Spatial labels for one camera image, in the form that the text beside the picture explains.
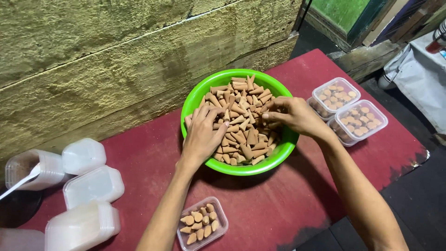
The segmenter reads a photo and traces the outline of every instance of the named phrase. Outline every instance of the red tabletop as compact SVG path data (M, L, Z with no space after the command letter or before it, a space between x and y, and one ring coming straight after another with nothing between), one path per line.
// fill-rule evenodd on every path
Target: red tabletop
M265 73L305 99L317 86L343 77L358 88L361 99L387 116L387 127L347 149L378 190L423 161L425 149L413 135L320 50ZM102 141L107 165L121 172L125 193L113 203L120 212L121 232L93 250L136 248L180 157L180 113L175 110ZM284 163L267 173L238 177L201 167L185 207L208 196L220 200L229 230L202 250L293 250L346 215L319 147L305 136ZM47 222L64 211L61 189L47 189L41 208L21 228L44 231ZM181 250L178 241L174 250Z

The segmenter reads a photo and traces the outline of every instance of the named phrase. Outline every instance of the finger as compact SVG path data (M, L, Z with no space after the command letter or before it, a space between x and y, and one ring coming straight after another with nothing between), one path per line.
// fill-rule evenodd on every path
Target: finger
M184 123L186 124L186 130L189 130L189 127L192 124L192 114L184 118Z
M212 123L215 120L215 117L217 117L217 114L219 113L218 109L212 109L207 114L206 118L204 119L205 123Z
M206 105L206 106L202 106L202 107L200 108L200 111L198 112L197 119L198 119L199 121L203 121L203 120L206 118L207 113L208 113L210 110L211 110L211 108L210 108L208 105Z
M197 118L199 112L200 112L200 108L196 108L194 110L194 113L192 114L192 120L195 120Z
M260 112L265 112L268 109L271 109L273 106L276 107L289 107L291 104L291 101L293 100L292 97L283 97L283 96L279 96L275 99L273 99L271 102L268 102L267 104L265 104L262 109L260 110Z
M220 128L217 131L217 133L212 137L213 146L217 147L221 143L221 141L222 141L222 139L224 137L224 134L226 133L228 127L229 127L229 122L228 121L224 122L220 126Z
M262 114L262 118L268 121L279 121L282 123L287 123L288 121L290 121L291 116L285 113L268 112Z

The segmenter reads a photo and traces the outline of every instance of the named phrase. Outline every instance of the green wall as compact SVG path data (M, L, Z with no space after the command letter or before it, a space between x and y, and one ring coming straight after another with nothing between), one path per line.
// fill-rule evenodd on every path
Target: green wall
M311 7L348 33L368 2L369 0L314 0Z

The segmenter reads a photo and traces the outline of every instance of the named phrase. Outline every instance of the bowl rim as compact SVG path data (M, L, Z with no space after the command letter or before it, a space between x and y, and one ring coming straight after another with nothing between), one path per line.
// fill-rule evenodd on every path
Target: bowl rim
M192 91L189 93L186 100L184 101L184 105L181 110L181 132L182 132L184 138L187 135L186 127L184 125L184 117L189 115L189 114L186 114L185 104L191 102L194 99L194 97L197 95L197 92L200 89L200 87L202 85L204 85L205 83L212 81L214 78L219 78L222 75L234 75L234 74L238 74L238 75L240 75L240 74L243 74L243 75L255 74L256 78L260 77L260 78L262 78L262 80L264 82L268 82L271 85L274 85L274 87L276 89L279 89L280 93L282 94L281 96L289 96L289 97L293 96L293 95L291 95L289 90L282 83L280 83L277 79L271 77L268 74L260 72L260 71L249 70L249 69L230 69L230 70L216 72L216 73L208 76L207 78L203 79L202 81L200 81L192 89ZM238 166L231 166L226 163L222 163L222 162L210 157L204 164L218 172L229 174L229 175L234 175L234 176L250 176L250 175L260 174L260 173L266 172L268 170L271 170L271 169L275 168L276 166L278 166L280 163L282 163L291 154L293 149L296 147L297 140L299 139L299 134L292 131L287 126L284 126L284 130L289 131L289 135L291 137L288 138L286 142L282 143L283 146L280 151L280 155L277 154L273 158L269 159L270 161L261 161L260 163L254 165L254 166L247 165L247 166L243 166L243 167L238 167Z

